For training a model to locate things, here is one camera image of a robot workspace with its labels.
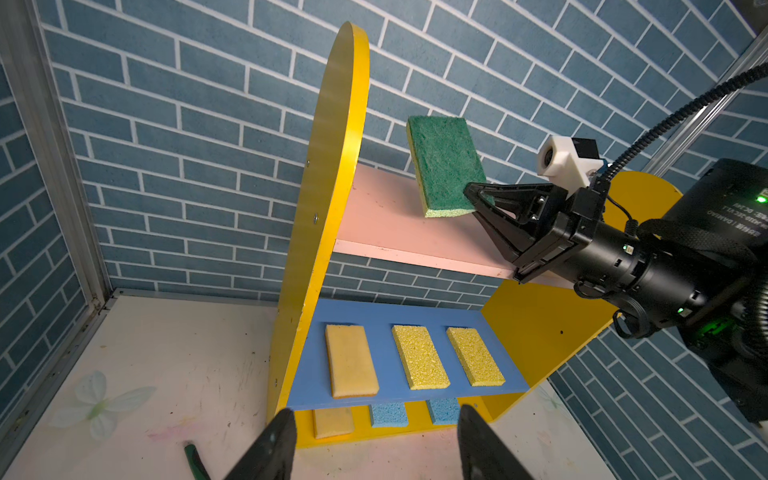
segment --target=textured yellow sponge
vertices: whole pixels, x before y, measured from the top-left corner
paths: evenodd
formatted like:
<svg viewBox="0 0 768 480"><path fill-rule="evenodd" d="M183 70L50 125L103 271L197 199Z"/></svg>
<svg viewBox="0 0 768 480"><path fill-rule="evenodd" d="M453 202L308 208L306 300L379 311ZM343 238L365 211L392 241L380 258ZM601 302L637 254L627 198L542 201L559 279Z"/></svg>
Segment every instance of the textured yellow sponge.
<svg viewBox="0 0 768 480"><path fill-rule="evenodd" d="M504 385L504 376L475 329L448 329L448 338L472 386Z"/></svg>
<svg viewBox="0 0 768 480"><path fill-rule="evenodd" d="M316 439L326 439L355 431L355 421L352 418L352 409L349 407L315 410L314 413Z"/></svg>
<svg viewBox="0 0 768 480"><path fill-rule="evenodd" d="M451 385L425 326L395 325L392 334L411 390L447 389Z"/></svg>
<svg viewBox="0 0 768 480"><path fill-rule="evenodd" d="M334 399L379 393L379 380L373 368L365 328L360 325L327 325L326 345Z"/></svg>

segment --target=pink shelf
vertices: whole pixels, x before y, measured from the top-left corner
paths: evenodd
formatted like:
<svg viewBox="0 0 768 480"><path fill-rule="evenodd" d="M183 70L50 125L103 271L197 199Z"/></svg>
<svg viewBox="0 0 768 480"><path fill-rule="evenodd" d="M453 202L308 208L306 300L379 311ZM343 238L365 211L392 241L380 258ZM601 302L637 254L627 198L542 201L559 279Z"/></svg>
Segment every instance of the pink shelf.
<svg viewBox="0 0 768 480"><path fill-rule="evenodd" d="M424 218L416 180L361 164L333 251L503 279L514 269L474 216ZM570 288L555 275L540 280Z"/></svg>

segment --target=brick pattern wallpaper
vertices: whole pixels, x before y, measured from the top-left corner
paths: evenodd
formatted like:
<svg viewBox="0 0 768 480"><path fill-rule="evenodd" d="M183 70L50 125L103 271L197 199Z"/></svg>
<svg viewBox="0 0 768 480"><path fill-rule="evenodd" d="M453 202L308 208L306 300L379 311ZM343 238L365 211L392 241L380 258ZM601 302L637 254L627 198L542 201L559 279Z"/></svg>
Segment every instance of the brick pattern wallpaper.
<svg viewBox="0 0 768 480"><path fill-rule="evenodd" d="M0 65L0 425L84 308Z"/></svg>
<svg viewBox="0 0 768 480"><path fill-rule="evenodd" d="M615 159L755 37L721 0L38 0L38 10L112 283L262 300L280 290L343 21L371 42L362 163L412 176L407 117L461 115L488 179L510 184L543 181L535 153L550 134L595 138ZM764 89L753 92L669 181L685 190L724 153L764 159ZM497 283L335 254L322 294L477 309ZM611 335L585 350L596 363L582 353L553 382L618 478L764 478L763 444L707 390L712 379L686 370L693 357L656 347L669 333L634 348ZM603 371L613 383L587 377ZM690 418L654 416L681 406Z"/></svg>
<svg viewBox="0 0 768 480"><path fill-rule="evenodd" d="M617 478L768 477L760 434L676 329L606 329L549 380Z"/></svg>

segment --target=green scouring pad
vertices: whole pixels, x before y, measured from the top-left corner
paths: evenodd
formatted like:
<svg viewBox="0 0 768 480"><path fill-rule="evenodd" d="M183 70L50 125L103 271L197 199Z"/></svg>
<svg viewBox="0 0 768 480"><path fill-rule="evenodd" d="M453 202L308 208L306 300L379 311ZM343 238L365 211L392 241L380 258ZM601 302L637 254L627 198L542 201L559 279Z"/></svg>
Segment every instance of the green scouring pad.
<svg viewBox="0 0 768 480"><path fill-rule="evenodd" d="M458 217L475 211L464 196L485 172L467 121L454 117L409 117L406 125L425 217Z"/></svg>

